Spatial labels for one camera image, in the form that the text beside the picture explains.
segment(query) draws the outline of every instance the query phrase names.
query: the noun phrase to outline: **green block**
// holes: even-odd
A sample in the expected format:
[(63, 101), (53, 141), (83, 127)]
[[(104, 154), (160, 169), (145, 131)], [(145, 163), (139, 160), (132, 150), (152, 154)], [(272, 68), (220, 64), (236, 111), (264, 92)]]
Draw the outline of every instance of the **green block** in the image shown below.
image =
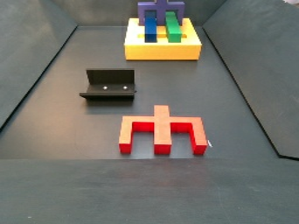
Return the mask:
[(183, 32), (173, 11), (165, 12), (165, 32), (169, 43), (181, 43)]

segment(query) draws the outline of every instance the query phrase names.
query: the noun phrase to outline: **yellow base block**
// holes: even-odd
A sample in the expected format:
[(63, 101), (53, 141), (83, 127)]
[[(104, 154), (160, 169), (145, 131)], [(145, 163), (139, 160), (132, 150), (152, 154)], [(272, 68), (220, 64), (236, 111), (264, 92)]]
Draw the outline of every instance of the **yellow base block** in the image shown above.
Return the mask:
[(129, 18), (125, 31), (127, 60), (197, 60), (201, 42), (192, 22), (181, 21), (181, 43), (168, 43), (164, 26), (157, 26), (157, 43), (145, 43), (145, 28), (137, 25), (137, 18)]

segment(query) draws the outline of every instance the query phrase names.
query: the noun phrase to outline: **black bracket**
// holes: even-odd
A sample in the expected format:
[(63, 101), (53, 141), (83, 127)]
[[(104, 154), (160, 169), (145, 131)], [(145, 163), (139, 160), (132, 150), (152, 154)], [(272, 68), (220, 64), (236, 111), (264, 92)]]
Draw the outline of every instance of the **black bracket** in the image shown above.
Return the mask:
[(135, 99), (133, 69), (87, 69), (88, 91), (79, 95), (88, 100)]

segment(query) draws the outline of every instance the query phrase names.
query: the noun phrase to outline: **plastic block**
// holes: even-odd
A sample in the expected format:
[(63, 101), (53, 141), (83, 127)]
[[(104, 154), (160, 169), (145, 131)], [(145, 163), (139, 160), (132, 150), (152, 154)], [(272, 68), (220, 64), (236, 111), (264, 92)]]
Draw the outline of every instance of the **plastic block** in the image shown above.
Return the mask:
[(157, 42), (145, 43), (145, 28), (137, 24), (137, 18), (129, 18), (125, 32), (127, 60), (197, 60), (201, 52), (201, 42), (192, 22), (181, 21), (181, 43), (168, 43), (165, 27), (157, 26)]
[(165, 12), (165, 31), (169, 43), (181, 43), (183, 32), (173, 11)]
[(156, 43), (156, 21), (153, 17), (144, 18), (144, 42)]
[(184, 2), (168, 2), (167, 0), (156, 0), (156, 2), (137, 3), (139, 25), (144, 25), (145, 12), (156, 11), (156, 24), (164, 25), (164, 13), (175, 11), (179, 24), (183, 24)]
[(172, 132), (191, 134), (192, 154), (203, 155), (208, 143), (199, 117), (169, 116), (168, 106), (153, 106), (153, 116), (123, 116), (119, 135), (121, 153), (132, 151), (132, 135), (135, 131), (153, 132), (153, 153), (169, 154), (172, 148)]

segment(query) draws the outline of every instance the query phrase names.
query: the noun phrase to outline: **blue block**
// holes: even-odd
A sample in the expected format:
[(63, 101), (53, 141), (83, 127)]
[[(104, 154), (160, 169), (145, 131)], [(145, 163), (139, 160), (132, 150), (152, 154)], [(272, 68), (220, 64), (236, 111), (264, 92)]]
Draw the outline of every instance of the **blue block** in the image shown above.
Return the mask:
[(147, 10), (144, 12), (144, 17), (145, 18), (156, 18), (156, 11), (155, 10)]
[(144, 18), (144, 42), (156, 43), (156, 20), (153, 17)]

